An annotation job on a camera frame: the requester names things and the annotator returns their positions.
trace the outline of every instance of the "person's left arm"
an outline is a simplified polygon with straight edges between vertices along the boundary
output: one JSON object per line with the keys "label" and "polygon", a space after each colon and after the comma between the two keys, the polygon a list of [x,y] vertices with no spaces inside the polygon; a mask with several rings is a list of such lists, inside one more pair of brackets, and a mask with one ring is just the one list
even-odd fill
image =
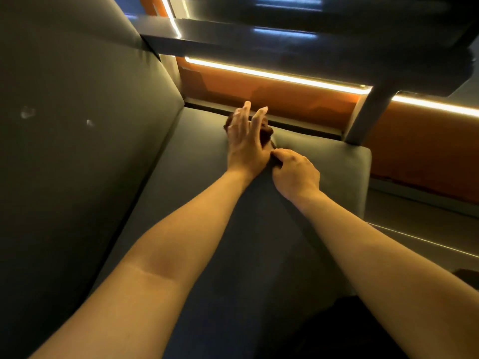
{"label": "person's left arm", "polygon": [[190,289],[211,259],[237,200],[266,166],[267,108],[250,103],[228,129],[228,169],[147,231],[110,276],[31,358],[160,358]]}

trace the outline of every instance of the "floor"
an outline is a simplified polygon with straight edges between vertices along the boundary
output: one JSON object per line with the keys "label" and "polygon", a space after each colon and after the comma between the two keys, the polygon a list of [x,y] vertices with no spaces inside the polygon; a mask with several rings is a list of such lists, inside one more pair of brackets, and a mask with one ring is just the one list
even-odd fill
{"label": "floor", "polygon": [[479,219],[369,189],[364,220],[447,270],[479,271]]}

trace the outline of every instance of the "person's left hand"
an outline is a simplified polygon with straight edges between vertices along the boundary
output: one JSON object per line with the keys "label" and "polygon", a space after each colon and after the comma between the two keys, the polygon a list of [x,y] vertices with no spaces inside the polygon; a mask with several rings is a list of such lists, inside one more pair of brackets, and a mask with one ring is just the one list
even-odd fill
{"label": "person's left hand", "polygon": [[268,107],[259,109],[249,122],[250,108],[251,102],[246,101],[243,108],[235,111],[228,127],[228,171],[245,174],[248,182],[266,167],[272,150],[271,144],[262,148],[260,143],[261,121]]}

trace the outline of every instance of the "person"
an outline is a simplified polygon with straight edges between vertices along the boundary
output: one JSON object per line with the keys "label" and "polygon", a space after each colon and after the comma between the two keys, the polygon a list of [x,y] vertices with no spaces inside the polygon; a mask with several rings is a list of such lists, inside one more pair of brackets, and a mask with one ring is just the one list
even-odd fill
{"label": "person", "polygon": [[249,109],[249,102],[237,109],[228,128],[224,175],[148,230],[31,358],[160,358],[236,202],[270,155],[282,162],[272,172],[278,191],[309,219],[362,302],[410,358],[479,358],[479,293],[329,199],[306,157],[262,148],[267,108],[251,122]]}

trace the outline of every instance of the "brown object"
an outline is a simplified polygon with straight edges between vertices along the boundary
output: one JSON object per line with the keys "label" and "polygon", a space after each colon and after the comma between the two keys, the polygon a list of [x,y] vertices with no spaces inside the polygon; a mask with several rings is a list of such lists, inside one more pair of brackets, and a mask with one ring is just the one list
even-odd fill
{"label": "brown object", "polygon": [[[231,113],[228,116],[228,119],[226,120],[226,123],[223,126],[225,131],[228,131],[228,127],[231,125],[231,121],[233,120],[233,115],[234,113]],[[266,117],[263,117],[263,120],[261,122],[261,129],[260,129],[260,142],[262,147],[265,147],[266,144],[271,141],[271,135],[273,134],[273,132],[274,132],[273,129],[270,126],[268,126],[268,119]]]}

